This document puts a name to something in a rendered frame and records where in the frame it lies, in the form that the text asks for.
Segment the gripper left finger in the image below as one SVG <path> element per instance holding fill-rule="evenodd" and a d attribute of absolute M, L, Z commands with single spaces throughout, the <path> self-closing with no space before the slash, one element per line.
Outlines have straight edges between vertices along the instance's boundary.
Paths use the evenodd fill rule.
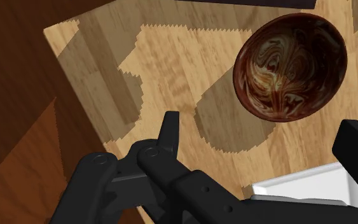
<path fill-rule="evenodd" d="M 123 213 L 141 206 L 156 224 L 195 224 L 138 166 L 143 148 L 159 149 L 173 158 L 179 144 L 179 112 L 165 113 L 157 139 L 134 143 L 123 159 L 108 152 L 81 158 L 49 224 L 119 224 Z"/>

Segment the white box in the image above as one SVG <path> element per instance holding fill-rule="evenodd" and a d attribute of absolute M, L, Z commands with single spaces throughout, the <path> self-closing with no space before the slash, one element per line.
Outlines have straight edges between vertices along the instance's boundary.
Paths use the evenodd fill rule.
<path fill-rule="evenodd" d="M 251 199 L 358 208 L 358 184 L 335 162 L 254 183 Z"/>

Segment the brown marbled bowl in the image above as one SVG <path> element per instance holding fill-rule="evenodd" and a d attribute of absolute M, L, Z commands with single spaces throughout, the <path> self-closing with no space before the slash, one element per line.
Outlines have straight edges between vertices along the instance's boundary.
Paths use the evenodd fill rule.
<path fill-rule="evenodd" d="M 269 21 L 245 42 L 233 66 L 233 86 L 254 116 L 293 122 L 334 97 L 347 64 L 345 41 L 331 22 L 291 13 Z"/>

